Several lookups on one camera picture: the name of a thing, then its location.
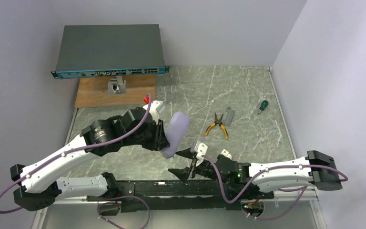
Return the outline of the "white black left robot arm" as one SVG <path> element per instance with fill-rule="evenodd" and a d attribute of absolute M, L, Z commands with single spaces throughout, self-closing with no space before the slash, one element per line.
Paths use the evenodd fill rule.
<path fill-rule="evenodd" d="M 159 119 L 163 109 L 164 105 L 155 101 L 128 110 L 124 115 L 96 120 L 47 158 L 29 166 L 14 165 L 10 169 L 12 180 L 24 178 L 13 192 L 14 202 L 28 211 L 36 211 L 64 198 L 119 197 L 120 189 L 112 173 L 79 178 L 63 177 L 63 174 L 124 146 L 141 145 L 151 151 L 169 147 L 163 121 Z"/>

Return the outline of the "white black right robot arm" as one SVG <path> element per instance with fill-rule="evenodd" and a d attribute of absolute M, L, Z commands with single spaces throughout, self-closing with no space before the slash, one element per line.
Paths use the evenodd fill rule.
<path fill-rule="evenodd" d="M 176 153 L 192 160 L 184 169 L 170 168 L 182 182 L 196 175 L 212 180 L 218 178 L 228 184 L 228 191 L 238 194 L 243 187 L 247 192 L 268 193 L 274 190 L 298 186 L 312 186 L 322 191 L 342 189 L 342 179 L 333 157 L 316 150 L 297 159 L 276 163 L 241 163 L 233 160 L 232 155 L 223 149 L 212 164 L 204 157 L 205 149 L 186 149 Z"/>

